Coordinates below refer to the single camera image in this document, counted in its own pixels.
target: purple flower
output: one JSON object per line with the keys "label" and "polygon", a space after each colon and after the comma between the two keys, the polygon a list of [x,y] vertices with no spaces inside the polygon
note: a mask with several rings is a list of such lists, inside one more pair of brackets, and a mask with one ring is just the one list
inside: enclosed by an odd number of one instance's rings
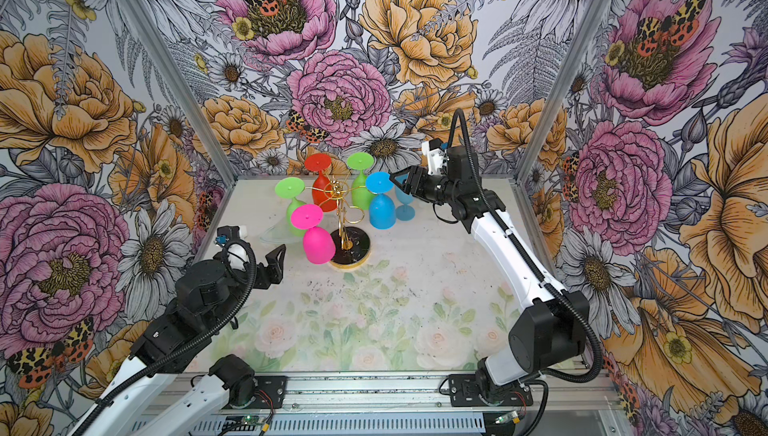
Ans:
{"label": "purple flower", "polygon": [[692,101],[710,80],[716,64],[706,64],[712,54],[720,18],[709,20],[712,0],[706,0],[696,21],[698,30],[680,46],[671,43],[640,56],[638,23],[643,18],[664,20],[685,0],[632,0],[619,18],[619,27],[608,36],[605,66],[592,81],[592,97],[622,116],[643,118],[652,126],[664,124]]}
{"label": "purple flower", "polygon": [[269,69],[325,49],[336,36],[335,0],[285,0],[278,13],[264,16],[244,0],[217,0],[219,20],[233,29],[232,39],[246,48],[246,64]]}
{"label": "purple flower", "polygon": [[671,436],[677,433],[677,422],[653,393],[638,385],[635,387],[640,399],[638,434],[643,436]]}
{"label": "purple flower", "polygon": [[574,227],[589,227],[626,256],[639,251],[667,216],[672,183],[659,137],[638,121],[602,121],[579,152]]}
{"label": "purple flower", "polygon": [[350,138],[387,122],[389,93],[379,70],[336,50],[317,53],[288,76],[293,110],[330,134],[326,143],[346,148]]}
{"label": "purple flower", "polygon": [[5,357],[61,341],[87,317],[109,326],[128,239],[118,210],[80,186],[49,184],[0,202],[0,350]]}

